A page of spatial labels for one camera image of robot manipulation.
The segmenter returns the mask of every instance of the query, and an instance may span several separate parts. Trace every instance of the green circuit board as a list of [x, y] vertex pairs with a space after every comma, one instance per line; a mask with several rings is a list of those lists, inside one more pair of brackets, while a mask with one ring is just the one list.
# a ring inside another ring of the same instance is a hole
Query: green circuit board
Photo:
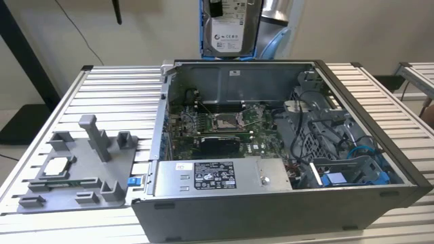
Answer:
[[263, 105], [247, 105], [238, 113], [196, 113], [194, 109], [187, 109], [180, 114], [171, 115], [174, 160], [222, 158], [222, 155], [200, 153], [200, 139], [204, 137], [240, 139], [239, 151], [227, 155], [227, 158], [289, 158], [271, 111]]

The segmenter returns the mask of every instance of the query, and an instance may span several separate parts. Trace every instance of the slatted metal surface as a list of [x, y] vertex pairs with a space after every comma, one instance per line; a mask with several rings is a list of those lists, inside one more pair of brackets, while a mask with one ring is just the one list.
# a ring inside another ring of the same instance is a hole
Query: slatted metal surface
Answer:
[[397, 74], [434, 99], [434, 63], [401, 63]]
[[[329, 64], [329, 67], [434, 184], [434, 136], [430, 128], [402, 107], [363, 68], [355, 68], [350, 64]], [[132, 174], [147, 172], [159, 84], [159, 67], [95, 67], [91, 72], [83, 72], [63, 99], [64, 106], [55, 111], [52, 122], [47, 124], [47, 132], [36, 138], [0, 188], [0, 194], [4, 192], [0, 202], [0, 233], [4, 235], [0, 235], [0, 243], [47, 243], [59, 240], [74, 240], [75, 243], [148, 242], [130, 207], [36, 215], [16, 214], [16, 207], [17, 196], [27, 192], [25, 180], [36, 176], [37, 167], [51, 150], [46, 142], [52, 132], [70, 130], [72, 137], [87, 137], [76, 126], [86, 113], [96, 114], [98, 126], [107, 130], [110, 136], [120, 130], [130, 130], [139, 136]], [[140, 187], [128, 189], [128, 199], [139, 192], [136, 189]], [[234, 243], [430, 243], [431, 240], [434, 192], [410, 208], [389, 211], [365, 231], [242, 240]]]

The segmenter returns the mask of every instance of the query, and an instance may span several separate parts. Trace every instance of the warning label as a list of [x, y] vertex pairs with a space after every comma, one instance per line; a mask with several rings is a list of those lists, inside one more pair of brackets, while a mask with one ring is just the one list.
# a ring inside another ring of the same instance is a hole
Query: warning label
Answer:
[[195, 163], [198, 190], [236, 188], [234, 162]]

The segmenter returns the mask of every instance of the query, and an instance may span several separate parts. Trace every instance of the blue latch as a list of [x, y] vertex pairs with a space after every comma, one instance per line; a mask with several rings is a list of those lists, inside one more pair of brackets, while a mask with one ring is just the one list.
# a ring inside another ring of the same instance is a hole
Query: blue latch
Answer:
[[139, 187], [142, 185], [142, 178], [139, 177], [130, 177], [127, 180], [128, 187]]

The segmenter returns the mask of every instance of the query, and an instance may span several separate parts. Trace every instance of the hard drive label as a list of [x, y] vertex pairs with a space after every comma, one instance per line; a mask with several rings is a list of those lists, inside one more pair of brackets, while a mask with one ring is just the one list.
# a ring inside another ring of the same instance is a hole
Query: hard drive label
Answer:
[[247, 0], [223, 1], [223, 16], [212, 18], [211, 45], [219, 52], [239, 52], [243, 45]]

